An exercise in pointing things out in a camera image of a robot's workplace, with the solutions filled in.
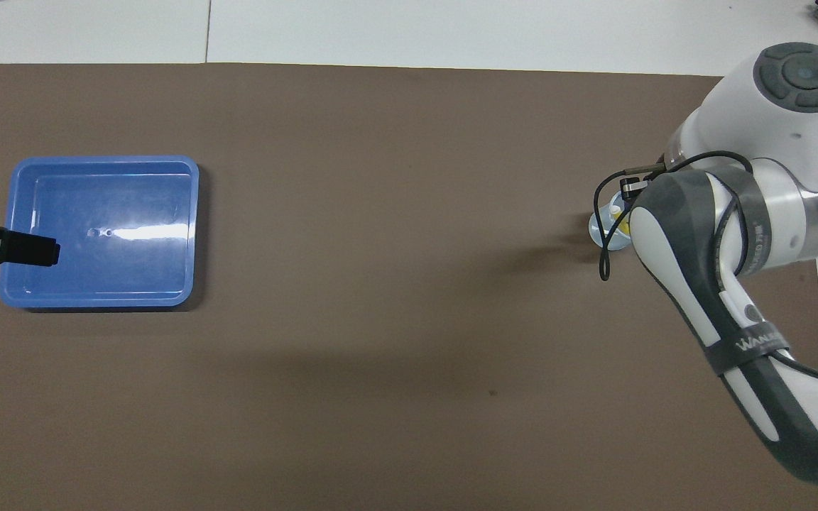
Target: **black cable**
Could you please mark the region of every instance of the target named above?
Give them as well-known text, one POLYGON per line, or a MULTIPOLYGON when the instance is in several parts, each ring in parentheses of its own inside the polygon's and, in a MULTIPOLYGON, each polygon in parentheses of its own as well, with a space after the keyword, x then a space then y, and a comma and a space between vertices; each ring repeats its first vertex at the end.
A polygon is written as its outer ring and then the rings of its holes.
POLYGON ((724 291, 724 282, 721 281, 721 266, 718 264, 718 258, 721 253, 721 239, 724 237, 724 227, 727 226, 728 220, 731 220, 731 215, 736 210, 737 199, 731 198, 730 203, 724 208, 724 212, 721 213, 721 220, 719 220, 718 226, 715 227, 713 242, 711 242, 711 253, 709 253, 711 258, 710 266, 715 272, 715 281, 718 284, 718 291, 724 291))
POLYGON ((772 356, 775 360, 784 363, 788 368, 795 369, 805 375, 812 376, 813 378, 818 379, 818 369, 811 368, 811 366, 805 366, 803 363, 797 362, 795 359, 786 356, 784 353, 773 351, 769 353, 769 356, 772 356))
POLYGON ((734 161, 738 162, 743 166, 743 170, 749 172, 749 174, 753 174, 753 164, 750 163, 750 160, 747 159, 743 155, 739 155, 733 151, 708 151, 705 153, 700 153, 699 155, 691 156, 691 158, 685 159, 682 162, 679 162, 677 165, 673 165, 671 168, 665 168, 663 165, 662 158, 659 158, 659 162, 656 165, 649 165, 645 167, 637 167, 627 170, 621 170, 618 172, 614 172, 613 174, 609 175, 609 177, 605 177, 604 181, 601 181, 601 184, 595 188, 595 195, 593 196, 593 203, 591 206, 593 207, 593 213, 595 214, 595 223, 598 224, 598 233, 601 237, 601 253, 598 256, 598 276, 603 281, 607 281, 611 277, 611 252, 608 249, 608 246, 611 245, 611 236, 614 235, 614 232, 617 231, 617 228, 623 222, 624 218, 626 218, 627 214, 630 214, 630 210, 632 209, 632 204, 624 204, 623 212, 621 215, 617 217, 617 220, 611 225, 611 228, 608 229, 607 235, 604 233, 604 226, 601 224, 601 216, 598 213, 598 199, 599 195, 601 194, 601 189, 605 187, 614 179, 618 177, 624 177, 624 175, 633 175, 633 174, 645 174, 649 172, 649 175, 643 178, 643 181, 652 181, 656 177, 662 174, 668 174, 669 172, 677 172, 681 170, 685 166, 692 165, 695 162, 700 160, 704 160, 707 158, 730 158, 734 161))
POLYGON ((737 153, 731 151, 708 151, 706 153, 700 153, 699 155, 691 156, 691 158, 685 159, 681 163, 672 166, 672 168, 666 170, 656 170, 655 172, 652 172, 652 174, 647 175, 645 180, 652 181, 656 177, 659 177, 659 175, 667 174, 668 172, 677 172, 678 170, 684 168, 685 166, 692 165, 700 160, 704 160, 707 158, 717 158, 718 156, 721 156, 721 158, 730 158, 736 160, 738 163, 743 165, 743 170, 749 172, 750 174, 753 174, 753 164, 751 164, 750 160, 748 160, 745 156, 738 155, 737 153))
MULTIPOLYGON (((723 187, 731 193, 731 203, 729 203, 729 207, 734 207, 737 210, 737 219, 741 223, 741 258, 740 263, 737 265, 737 268, 734 268, 734 275, 738 275, 743 269, 743 264, 746 263, 747 259, 747 250, 750 248, 750 240, 747 239, 747 224, 746 224, 746 216, 743 214, 743 206, 741 206, 740 197, 738 197, 737 192, 733 191, 729 185, 725 185, 723 181, 718 180, 718 182, 723 185, 723 187)), ((724 223, 720 224, 721 229, 724 229, 724 223)))
POLYGON ((601 253, 598 256, 598 276, 600 276, 601 280, 607 281, 611 278, 611 250, 608 246, 611 245, 611 236, 614 234, 614 231, 621 226, 627 214, 630 214, 630 204, 623 205, 621 215, 617 217, 617 220, 614 220, 614 223, 611 224, 611 228, 608 229, 608 236, 601 239, 601 253))

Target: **yellow object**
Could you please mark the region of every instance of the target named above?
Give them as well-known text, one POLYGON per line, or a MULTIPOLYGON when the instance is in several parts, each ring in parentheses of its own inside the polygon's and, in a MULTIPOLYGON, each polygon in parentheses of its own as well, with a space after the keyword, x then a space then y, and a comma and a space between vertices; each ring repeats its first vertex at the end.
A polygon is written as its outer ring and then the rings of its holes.
MULTIPOLYGON (((623 210, 621 209, 620 206, 612 204, 609 213, 611 213, 611 219, 617 220, 617 218, 620 217, 621 213, 623 213, 623 210)), ((630 236, 630 219, 624 218, 620 226, 617 226, 617 229, 619 229, 622 233, 625 233, 627 236, 630 236)))

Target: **clear plastic object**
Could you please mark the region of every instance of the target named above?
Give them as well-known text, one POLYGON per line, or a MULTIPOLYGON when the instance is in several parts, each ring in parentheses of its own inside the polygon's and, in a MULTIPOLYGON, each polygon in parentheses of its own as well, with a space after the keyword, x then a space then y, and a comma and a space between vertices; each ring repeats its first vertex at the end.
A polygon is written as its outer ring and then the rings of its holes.
MULTIPOLYGON (((613 226, 614 221, 617 220, 617 216, 623 213, 623 207, 623 198, 621 198, 621 193, 617 192, 608 204, 598 209, 598 214, 601 215, 601 226, 604 228, 605 236, 608 235, 608 230, 613 226)), ((633 242, 633 240, 630 240, 627 230, 627 221, 624 220, 619 229, 614 231, 614 234, 611 235, 608 250, 620 250, 633 242)), ((601 246, 601 235, 599 235, 598 222, 595 221, 595 213, 589 217, 589 236, 591 236, 591 241, 595 242, 595 245, 601 246)))

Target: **round control button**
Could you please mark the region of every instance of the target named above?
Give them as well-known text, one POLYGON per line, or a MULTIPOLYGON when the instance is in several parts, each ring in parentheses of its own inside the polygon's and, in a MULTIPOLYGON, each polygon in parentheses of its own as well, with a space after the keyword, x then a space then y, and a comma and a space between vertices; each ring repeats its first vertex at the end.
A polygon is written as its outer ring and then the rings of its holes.
POLYGON ((782 75, 794 87, 818 89, 818 55, 793 55, 782 66, 782 75))
POLYGON ((779 75, 778 65, 767 62, 767 64, 761 65, 757 72, 763 87, 765 87, 772 96, 778 99, 785 99, 788 94, 791 94, 791 87, 788 87, 788 84, 785 84, 785 80, 782 80, 782 77, 779 75))
POLYGON ((811 43, 781 43, 781 45, 769 46, 763 51, 763 54, 769 58, 781 60, 789 55, 812 53, 815 49, 811 43))

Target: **brand logo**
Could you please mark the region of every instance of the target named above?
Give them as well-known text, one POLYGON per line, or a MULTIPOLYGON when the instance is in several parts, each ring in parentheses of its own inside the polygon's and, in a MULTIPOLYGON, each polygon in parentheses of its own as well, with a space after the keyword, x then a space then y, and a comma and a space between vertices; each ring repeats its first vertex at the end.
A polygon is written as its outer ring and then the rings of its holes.
POLYGON ((763 247, 766 244, 766 236, 763 226, 757 223, 753 223, 753 233, 756 235, 756 239, 753 240, 753 258, 750 261, 750 269, 752 271, 756 271, 756 269, 759 268, 759 265, 764 262, 762 259, 763 247))
POLYGON ((741 337, 740 339, 737 340, 736 343, 734 343, 734 346, 739 347, 741 351, 746 351, 756 346, 763 346, 781 340, 783 340, 782 334, 773 332, 771 334, 762 334, 762 336, 757 337, 753 336, 741 337))

